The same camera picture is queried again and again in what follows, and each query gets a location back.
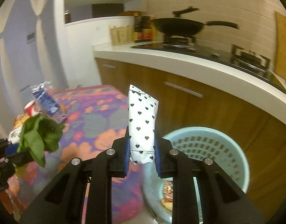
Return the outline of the green leafy vegetable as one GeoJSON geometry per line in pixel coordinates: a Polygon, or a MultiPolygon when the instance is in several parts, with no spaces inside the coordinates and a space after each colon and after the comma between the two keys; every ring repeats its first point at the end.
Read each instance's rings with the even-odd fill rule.
{"type": "Polygon", "coordinates": [[[28,118],[22,125],[17,152],[28,151],[39,166],[45,167],[45,152],[58,150],[64,128],[44,114],[28,118]]]}

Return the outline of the red white paper cup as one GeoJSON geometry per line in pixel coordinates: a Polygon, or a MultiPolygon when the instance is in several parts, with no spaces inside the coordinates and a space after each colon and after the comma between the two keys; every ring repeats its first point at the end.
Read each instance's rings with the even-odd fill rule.
{"type": "Polygon", "coordinates": [[[26,104],[24,107],[25,113],[27,113],[30,117],[34,117],[41,113],[40,108],[37,106],[35,100],[31,100],[29,103],[26,104]]]}

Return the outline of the snack wrapper packet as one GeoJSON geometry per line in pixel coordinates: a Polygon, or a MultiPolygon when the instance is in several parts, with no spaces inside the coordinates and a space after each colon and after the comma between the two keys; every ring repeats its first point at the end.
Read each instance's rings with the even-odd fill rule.
{"type": "Polygon", "coordinates": [[[169,211],[173,209],[173,181],[167,180],[163,186],[163,198],[161,199],[162,205],[169,211]]]}

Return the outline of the blue white milk carton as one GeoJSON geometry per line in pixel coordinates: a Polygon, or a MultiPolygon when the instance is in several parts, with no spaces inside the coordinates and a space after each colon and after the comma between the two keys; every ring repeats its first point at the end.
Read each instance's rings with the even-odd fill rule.
{"type": "Polygon", "coordinates": [[[65,121],[67,114],[53,96],[51,81],[32,86],[31,93],[41,112],[58,124],[65,121]]]}

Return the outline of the white heart-pattern paper bag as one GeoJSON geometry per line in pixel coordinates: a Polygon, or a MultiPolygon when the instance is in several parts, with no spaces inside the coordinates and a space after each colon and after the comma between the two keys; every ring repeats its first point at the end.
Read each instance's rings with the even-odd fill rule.
{"type": "Polygon", "coordinates": [[[130,161],[134,165],[155,159],[155,122],[159,101],[134,85],[128,92],[130,161]]]}

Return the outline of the wooden kitchen base cabinets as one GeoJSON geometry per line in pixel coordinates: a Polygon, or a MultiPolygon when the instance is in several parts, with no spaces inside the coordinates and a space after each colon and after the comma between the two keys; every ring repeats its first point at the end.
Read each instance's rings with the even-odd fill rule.
{"type": "Polygon", "coordinates": [[[97,59],[103,84],[124,94],[134,85],[159,101],[160,135],[188,126],[222,131],[245,152],[250,166],[248,197],[268,220],[286,197],[286,125],[231,94],[161,70],[97,59]]]}

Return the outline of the floral purple tablecloth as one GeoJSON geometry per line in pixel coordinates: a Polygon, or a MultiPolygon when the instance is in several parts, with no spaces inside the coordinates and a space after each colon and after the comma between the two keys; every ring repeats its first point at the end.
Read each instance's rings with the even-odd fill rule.
{"type": "Polygon", "coordinates": [[[30,162],[9,180],[0,201],[16,219],[46,185],[75,157],[96,157],[125,134],[127,97],[110,85],[67,89],[54,93],[67,109],[59,149],[46,154],[46,165],[30,162]]]}

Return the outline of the white curtain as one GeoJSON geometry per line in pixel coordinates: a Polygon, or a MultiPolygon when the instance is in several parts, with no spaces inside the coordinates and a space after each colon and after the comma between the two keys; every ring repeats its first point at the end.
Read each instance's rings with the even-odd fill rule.
{"type": "MultiPolygon", "coordinates": [[[[49,55],[46,42],[44,40],[42,29],[41,14],[48,0],[30,0],[32,10],[37,18],[35,40],[38,51],[38,58],[41,70],[45,80],[52,80],[54,76],[54,70],[49,55]]],[[[15,0],[6,0],[0,8],[0,65],[6,87],[6,92],[9,95],[10,106],[16,113],[20,113],[23,108],[23,101],[19,88],[16,84],[14,73],[7,56],[4,42],[4,29],[7,24],[7,19],[10,15],[11,9],[15,0]]]]}

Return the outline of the white countertop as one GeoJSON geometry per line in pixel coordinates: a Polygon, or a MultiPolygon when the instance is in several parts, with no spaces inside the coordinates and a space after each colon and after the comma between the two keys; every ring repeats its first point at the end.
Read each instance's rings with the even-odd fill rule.
{"type": "Polygon", "coordinates": [[[286,94],[246,72],[207,59],[133,49],[131,45],[101,43],[93,45],[92,50],[96,58],[146,66],[212,86],[251,103],[286,125],[286,94]]]}

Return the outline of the black gas stove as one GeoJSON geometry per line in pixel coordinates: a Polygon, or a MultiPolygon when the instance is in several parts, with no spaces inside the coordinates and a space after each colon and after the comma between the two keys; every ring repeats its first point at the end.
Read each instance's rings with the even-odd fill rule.
{"type": "Polygon", "coordinates": [[[165,51],[211,60],[250,74],[286,94],[285,87],[269,70],[270,59],[237,45],[232,45],[232,51],[229,53],[197,45],[195,37],[165,36],[163,42],[135,45],[132,48],[165,51]]]}

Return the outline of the wicker utensil basket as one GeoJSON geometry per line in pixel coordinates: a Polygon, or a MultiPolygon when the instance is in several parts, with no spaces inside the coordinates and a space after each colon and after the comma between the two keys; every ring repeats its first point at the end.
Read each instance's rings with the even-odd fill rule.
{"type": "Polygon", "coordinates": [[[121,46],[134,42],[134,27],[110,27],[112,46],[121,46]]]}

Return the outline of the wooden cutting board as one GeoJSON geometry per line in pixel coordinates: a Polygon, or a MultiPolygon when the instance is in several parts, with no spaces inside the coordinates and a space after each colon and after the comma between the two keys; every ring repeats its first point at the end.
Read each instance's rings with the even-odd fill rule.
{"type": "Polygon", "coordinates": [[[276,60],[274,71],[286,80],[286,17],[275,12],[276,18],[276,60]]]}

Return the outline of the black wok pan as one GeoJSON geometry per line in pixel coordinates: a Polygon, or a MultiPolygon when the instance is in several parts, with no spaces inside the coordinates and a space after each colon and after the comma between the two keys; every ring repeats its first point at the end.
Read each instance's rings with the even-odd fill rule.
{"type": "Polygon", "coordinates": [[[233,22],[208,21],[206,23],[202,23],[195,20],[181,18],[182,14],[187,14],[198,10],[199,8],[188,7],[184,10],[173,11],[173,18],[157,18],[152,22],[159,32],[169,36],[195,36],[203,30],[204,26],[225,26],[239,29],[239,25],[233,22]]]}

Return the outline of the large sauce bottle red label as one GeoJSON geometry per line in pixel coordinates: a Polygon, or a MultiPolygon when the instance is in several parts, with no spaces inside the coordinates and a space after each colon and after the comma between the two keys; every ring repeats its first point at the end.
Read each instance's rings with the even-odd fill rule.
{"type": "Polygon", "coordinates": [[[152,41],[153,40],[153,29],[151,19],[146,13],[142,13],[142,40],[152,41]]]}

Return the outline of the dark soy sauce bottle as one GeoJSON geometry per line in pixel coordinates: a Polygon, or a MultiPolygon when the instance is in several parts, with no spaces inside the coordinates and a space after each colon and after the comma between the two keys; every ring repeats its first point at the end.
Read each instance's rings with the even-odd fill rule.
{"type": "Polygon", "coordinates": [[[141,42],[143,39],[142,35],[142,17],[139,13],[134,14],[134,41],[136,43],[141,42]]]}

